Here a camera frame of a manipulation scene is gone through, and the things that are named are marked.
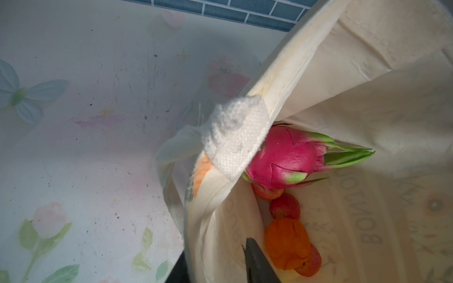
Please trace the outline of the large orange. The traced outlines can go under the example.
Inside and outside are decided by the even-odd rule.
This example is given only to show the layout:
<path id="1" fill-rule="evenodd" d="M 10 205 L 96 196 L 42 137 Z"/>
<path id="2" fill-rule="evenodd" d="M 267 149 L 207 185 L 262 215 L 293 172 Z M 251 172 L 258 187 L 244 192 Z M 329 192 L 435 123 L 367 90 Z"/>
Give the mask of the large orange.
<path id="1" fill-rule="evenodd" d="M 293 270 L 309 260 L 309 235 L 297 219 L 275 219 L 265 230 L 265 246 L 273 265 L 281 270 Z"/>

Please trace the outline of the pink dragon fruit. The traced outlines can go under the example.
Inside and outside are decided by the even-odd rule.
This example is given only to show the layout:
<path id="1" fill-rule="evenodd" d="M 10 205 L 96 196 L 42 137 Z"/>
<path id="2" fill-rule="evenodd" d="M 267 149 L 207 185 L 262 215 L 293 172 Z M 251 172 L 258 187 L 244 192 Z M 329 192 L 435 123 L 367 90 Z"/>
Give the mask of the pink dragon fruit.
<path id="1" fill-rule="evenodd" d="M 356 165 L 374 154 L 370 148 L 342 146 L 327 135 L 276 124 L 243 178 L 269 191 L 288 189 L 308 184 L 313 173 Z"/>

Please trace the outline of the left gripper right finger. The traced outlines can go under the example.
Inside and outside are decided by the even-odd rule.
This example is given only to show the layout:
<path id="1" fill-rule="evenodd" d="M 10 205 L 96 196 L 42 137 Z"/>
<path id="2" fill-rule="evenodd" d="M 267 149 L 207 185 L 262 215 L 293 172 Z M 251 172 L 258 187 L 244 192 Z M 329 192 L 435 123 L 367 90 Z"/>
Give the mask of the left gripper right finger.
<path id="1" fill-rule="evenodd" d="M 247 238 L 243 251 L 248 283 L 281 283 L 255 239 Z"/>

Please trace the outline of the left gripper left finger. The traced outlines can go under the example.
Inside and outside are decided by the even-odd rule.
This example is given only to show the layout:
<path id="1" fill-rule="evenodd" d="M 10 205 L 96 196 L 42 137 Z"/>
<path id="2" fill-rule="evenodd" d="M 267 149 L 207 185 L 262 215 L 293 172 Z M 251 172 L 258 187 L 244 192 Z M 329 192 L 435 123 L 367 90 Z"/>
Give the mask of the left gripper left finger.
<path id="1" fill-rule="evenodd" d="M 165 283 L 190 283 L 190 276 L 184 251 L 179 256 Z"/>

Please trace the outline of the cream canvas grocery bag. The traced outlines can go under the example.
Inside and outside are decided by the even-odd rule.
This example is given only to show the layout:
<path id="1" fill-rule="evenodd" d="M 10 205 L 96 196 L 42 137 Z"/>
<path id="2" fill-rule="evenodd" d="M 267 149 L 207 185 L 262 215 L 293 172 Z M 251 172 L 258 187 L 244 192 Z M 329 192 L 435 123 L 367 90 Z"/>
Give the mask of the cream canvas grocery bag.
<path id="1" fill-rule="evenodd" d="M 322 257 L 276 268 L 270 201 L 243 178 L 271 126 L 370 148 L 284 189 Z M 453 280 L 453 16 L 439 1 L 320 1 L 236 98 L 162 145 L 158 176 L 190 283 L 247 283 L 253 238 L 281 283 Z"/>

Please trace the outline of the red apple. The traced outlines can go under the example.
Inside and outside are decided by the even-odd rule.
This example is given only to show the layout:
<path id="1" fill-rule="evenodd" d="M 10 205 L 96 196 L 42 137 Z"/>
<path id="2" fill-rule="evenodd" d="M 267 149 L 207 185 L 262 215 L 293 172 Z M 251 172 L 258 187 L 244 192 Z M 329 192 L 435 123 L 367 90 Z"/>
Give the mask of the red apple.
<path id="1" fill-rule="evenodd" d="M 311 254 L 309 259 L 294 270 L 303 277 L 312 277 L 318 273 L 321 266 L 322 257 L 320 252 L 313 244 L 311 244 Z"/>
<path id="2" fill-rule="evenodd" d="M 299 201 L 291 194 L 283 193 L 279 198 L 270 202 L 269 211 L 273 219 L 300 219 L 301 207 Z"/>

